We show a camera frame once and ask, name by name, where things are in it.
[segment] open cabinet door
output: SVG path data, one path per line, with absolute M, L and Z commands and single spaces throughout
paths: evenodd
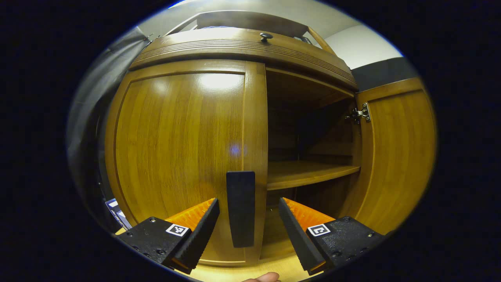
M 220 215 L 200 263 L 257 262 L 268 171 L 265 66 L 231 60 L 154 65 L 128 73 L 111 104 L 106 169 L 133 226 L 217 197 Z M 254 171 L 254 245 L 234 248 L 226 173 Z
M 396 229 L 425 192 L 437 146 L 430 98 L 419 78 L 405 79 L 356 94 L 370 121 L 360 118 L 360 175 L 342 214 L 381 233 Z

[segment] door hinge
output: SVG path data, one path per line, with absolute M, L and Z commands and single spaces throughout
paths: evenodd
M 351 114 L 347 115 L 345 119 L 353 119 L 355 124 L 360 124 L 360 117 L 364 117 L 366 122 L 371 121 L 371 115 L 369 113 L 369 107 L 367 103 L 362 104 L 362 110 L 359 111 L 356 107 L 351 110 Z

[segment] black knob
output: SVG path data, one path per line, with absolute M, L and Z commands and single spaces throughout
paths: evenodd
M 261 41 L 263 42 L 267 42 L 268 39 L 271 39 L 273 38 L 273 35 L 269 34 L 269 33 L 264 33 L 264 32 L 261 32 L 259 35 L 261 35 Z

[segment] wooden cabinet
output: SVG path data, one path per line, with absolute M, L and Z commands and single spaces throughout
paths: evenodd
M 251 267 L 293 255 L 280 197 L 386 234 L 415 207 L 433 167 L 433 110 L 418 78 L 356 93 L 334 52 L 280 34 L 263 43 L 260 32 L 159 38 L 131 65 L 111 105 L 106 168 L 132 225 L 219 199 L 200 265 Z M 370 122 L 346 121 L 363 104 Z M 232 245 L 228 171 L 256 173 L 253 247 Z M 203 279 L 197 269 L 192 276 Z

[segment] door panel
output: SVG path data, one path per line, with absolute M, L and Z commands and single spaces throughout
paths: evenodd
M 419 78 L 357 94 L 371 121 L 361 119 L 362 165 L 343 214 L 386 234 L 397 228 L 423 195 L 436 154 L 436 125 Z
M 245 128 L 256 121 L 263 125 Z M 256 221 L 254 247 L 233 248 L 225 175 L 254 170 L 256 202 L 265 202 L 266 125 L 263 64 L 198 60 L 129 73 L 114 98 L 106 134 L 119 205 L 135 225 L 217 197 L 219 219 L 200 262 L 252 262 L 261 248 L 262 220 Z M 256 218 L 264 217 L 261 206 L 256 204 Z

